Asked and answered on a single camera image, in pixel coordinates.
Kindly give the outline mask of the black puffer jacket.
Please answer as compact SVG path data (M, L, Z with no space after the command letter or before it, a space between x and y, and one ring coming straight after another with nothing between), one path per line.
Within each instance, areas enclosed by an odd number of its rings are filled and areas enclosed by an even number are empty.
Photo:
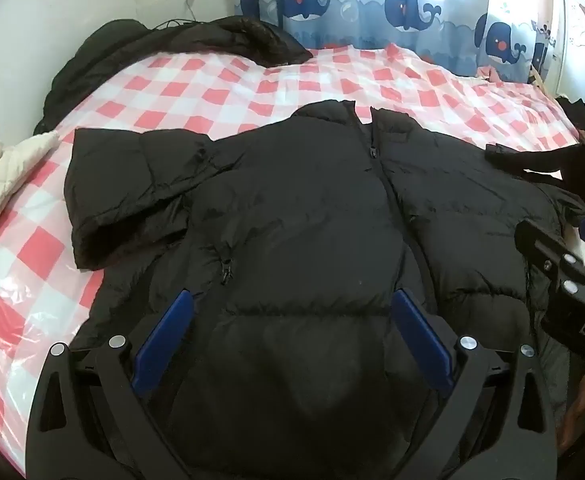
M211 140L74 133L76 265L104 274L73 339L129 335L190 292L196 315L143 401L194 479L385 479L437 402L390 320L393 292L484 347L541 348L555 419L569 353L515 245L585 218L585 145L477 148L350 102Z

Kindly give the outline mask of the red white checkered bedspread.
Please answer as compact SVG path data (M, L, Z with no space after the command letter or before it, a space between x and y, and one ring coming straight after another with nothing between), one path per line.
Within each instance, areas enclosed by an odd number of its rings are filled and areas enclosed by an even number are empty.
M353 101L363 119L373 108L400 110L480 146L551 150L577 140L539 88L456 76L399 47L321 50L276 68L220 54L157 54L125 68L62 121L58 145L0 215L0 434L23 430L47 347L76 333L98 289L98 276L73 263L62 197L76 128L222 139L324 99Z

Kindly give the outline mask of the blue whale curtain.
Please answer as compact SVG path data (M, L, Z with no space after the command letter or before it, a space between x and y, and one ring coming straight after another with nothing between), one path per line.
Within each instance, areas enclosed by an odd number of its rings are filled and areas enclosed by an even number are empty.
M547 72L555 0L236 0L239 15L286 30L308 49L396 44L458 76L493 67L524 82Z

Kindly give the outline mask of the black coat by wall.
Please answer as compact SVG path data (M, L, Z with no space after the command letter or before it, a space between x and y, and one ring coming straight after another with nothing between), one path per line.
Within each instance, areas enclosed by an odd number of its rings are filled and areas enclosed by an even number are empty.
M248 16L155 28L121 18L95 30L54 77L33 133L54 130L108 79L158 53L238 55L266 68L303 64L312 58L289 32Z

